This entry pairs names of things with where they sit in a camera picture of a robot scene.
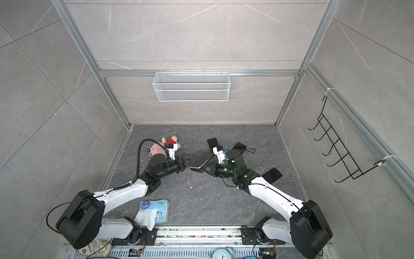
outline cable tie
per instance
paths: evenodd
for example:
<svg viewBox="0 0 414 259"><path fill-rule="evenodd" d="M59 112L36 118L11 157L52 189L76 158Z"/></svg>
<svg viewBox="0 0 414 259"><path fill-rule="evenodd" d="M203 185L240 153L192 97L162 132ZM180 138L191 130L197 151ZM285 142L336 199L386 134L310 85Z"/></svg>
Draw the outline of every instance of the cable tie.
<svg viewBox="0 0 414 259"><path fill-rule="evenodd" d="M330 87L328 87L327 89L326 89L326 92L325 92L325 95L328 93L328 91L329 90L331 90L331 89L335 89L335 88L330 88Z"/></svg>
<svg viewBox="0 0 414 259"><path fill-rule="evenodd" d="M386 156L384 156L384 158L383 158L383 159L381 159L381 161L379 161L378 163L375 163L374 165L379 165L379 166L383 165L383 163L385 162L385 160L386 160L387 158L389 158L389 157L397 157L397 158L399 158L399 157L398 157L398 156L396 156L396 155L386 155Z"/></svg>

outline black wire rack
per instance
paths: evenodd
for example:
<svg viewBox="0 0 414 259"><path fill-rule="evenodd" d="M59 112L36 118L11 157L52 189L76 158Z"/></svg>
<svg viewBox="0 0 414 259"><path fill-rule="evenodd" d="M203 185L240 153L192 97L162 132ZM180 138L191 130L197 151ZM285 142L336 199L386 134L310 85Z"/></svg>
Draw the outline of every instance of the black wire rack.
<svg viewBox="0 0 414 259"><path fill-rule="evenodd" d="M367 172L371 171L372 169L376 168L377 166L379 166L380 165L380 162L381 161L383 162L384 160L381 160L381 161L376 162L373 167L371 167L370 169L366 170L365 172L363 172L361 170L361 168L359 167L359 165L356 163L355 159L352 157L351 153L349 152L348 148L342 142L342 139L339 137L339 135L337 134L337 132L335 131L335 129L332 127L331 123L328 121L328 119L323 114L323 110L324 110L325 104L326 104L326 99L327 99L326 96L324 96L323 99L322 99L322 101L324 101L324 103L323 103L322 111L320 112L320 114L318 116L318 123L315 125L315 127L313 127L313 129L310 129L310 128L308 128L308 129L310 131L313 131L318 125L320 125L322 127L322 129L324 130L325 133L322 135L322 137L320 139L314 138L314 140L316 140L316 141L320 141L325 135L328 136L328 138L329 138L332 146L329 149L329 152L327 154L322 153L324 156L328 156L331 153L332 149L335 149L335 151L337 152L337 154L339 156L339 160L337 162L335 162L333 165L328 165L328 164L326 164L326 165L329 166L329 167L333 167L333 166L335 166L336 164L338 164L339 162L342 161L342 163L344 164L345 168L347 169L349 175L347 177L345 177L343 180L341 180L341 181L335 180L335 182L340 183L340 182L343 182L343 181L345 181L346 179L348 179L350 177L352 179L356 179L356 178L358 178L358 177L366 174ZM329 128L325 129L325 127L321 123L322 119L325 119L326 123L329 125ZM338 137L338 140L336 140L335 142L332 141L332 138L328 134L328 131L329 130L331 130ZM346 150L345 155L342 156L339 153L338 148L336 147L336 144L337 143L338 144L342 144L343 148ZM346 158L347 156L349 156L352 159L352 161L355 163L355 165L357 167L357 170L354 171L353 173L351 173L351 171L349 170L348 165L344 161L344 158Z"/></svg>

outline plastic package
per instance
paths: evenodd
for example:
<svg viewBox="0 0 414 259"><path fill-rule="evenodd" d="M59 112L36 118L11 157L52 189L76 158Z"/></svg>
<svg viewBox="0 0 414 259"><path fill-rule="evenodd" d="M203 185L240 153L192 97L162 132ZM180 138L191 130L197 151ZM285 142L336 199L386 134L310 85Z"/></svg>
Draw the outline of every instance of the plastic package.
<svg viewBox="0 0 414 259"><path fill-rule="evenodd" d="M154 209L158 210L155 216L155 224L167 223L169 210L168 200L164 199L159 201L141 201L140 211Z"/></svg>

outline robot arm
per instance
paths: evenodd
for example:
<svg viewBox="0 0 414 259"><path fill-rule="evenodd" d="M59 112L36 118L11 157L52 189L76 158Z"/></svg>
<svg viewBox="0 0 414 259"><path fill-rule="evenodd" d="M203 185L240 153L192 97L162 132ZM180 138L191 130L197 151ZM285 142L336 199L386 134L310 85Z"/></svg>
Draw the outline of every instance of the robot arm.
<svg viewBox="0 0 414 259"><path fill-rule="evenodd" d="M140 226L133 219L103 216L130 200L152 193L161 185L161 178L184 171L191 158L191 155L183 154L175 160L167 160L163 154L156 154L134 182L94 194L87 190L79 192L56 223L56 229L76 249L100 239L119 238L136 243Z"/></svg>
<svg viewBox="0 0 414 259"><path fill-rule="evenodd" d="M243 149L235 146L226 153L228 164L210 163L206 166L210 167L209 171L205 168L194 171L232 178L239 189L263 200L286 219L285 223L270 217L262 219L256 225L262 241L277 239L292 243L306 258L315 258L332 238L332 231L319 206L312 200L303 202L282 192L272 186L273 182L269 183L247 168L242 156L245 150L246 146Z"/></svg>

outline black motor housing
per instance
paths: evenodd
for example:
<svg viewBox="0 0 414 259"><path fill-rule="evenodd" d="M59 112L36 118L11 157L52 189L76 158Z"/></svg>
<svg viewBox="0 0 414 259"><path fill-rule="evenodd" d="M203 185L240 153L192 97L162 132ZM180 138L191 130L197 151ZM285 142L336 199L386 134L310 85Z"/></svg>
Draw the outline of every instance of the black motor housing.
<svg viewBox="0 0 414 259"><path fill-rule="evenodd" d="M80 191L73 201L79 202L69 204L56 223L56 229L75 249L80 249L98 235L105 205L88 190Z"/></svg>
<svg viewBox="0 0 414 259"><path fill-rule="evenodd" d="M313 259L333 234L318 204L312 200L302 204L303 207L290 218L290 234L296 249L304 257Z"/></svg>

